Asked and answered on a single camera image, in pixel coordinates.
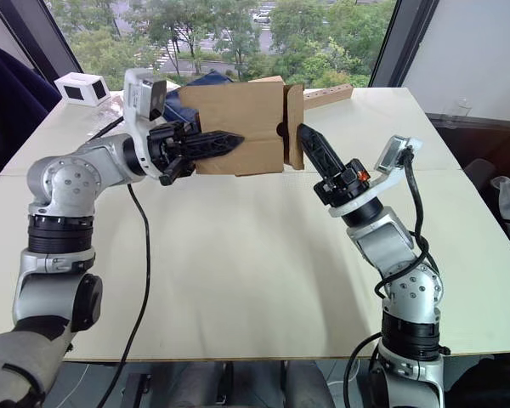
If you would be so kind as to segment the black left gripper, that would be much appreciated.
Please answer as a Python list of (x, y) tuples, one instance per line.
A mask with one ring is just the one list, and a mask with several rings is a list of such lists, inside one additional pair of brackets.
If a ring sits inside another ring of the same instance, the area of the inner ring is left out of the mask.
[(193, 127), (185, 122), (166, 122), (150, 130), (147, 136), (150, 160), (161, 172), (159, 181), (162, 186), (189, 177), (195, 171), (192, 161), (225, 156), (245, 140), (239, 134), (225, 131), (192, 135), (193, 131)]

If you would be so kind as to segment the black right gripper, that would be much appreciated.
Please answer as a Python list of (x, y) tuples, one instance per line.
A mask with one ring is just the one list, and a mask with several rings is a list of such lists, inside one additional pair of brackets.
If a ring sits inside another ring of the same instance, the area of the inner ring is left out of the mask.
[(370, 187), (370, 175), (359, 159), (343, 165), (322, 133), (302, 123), (297, 128), (303, 151), (322, 180), (314, 186), (324, 205), (340, 207)]

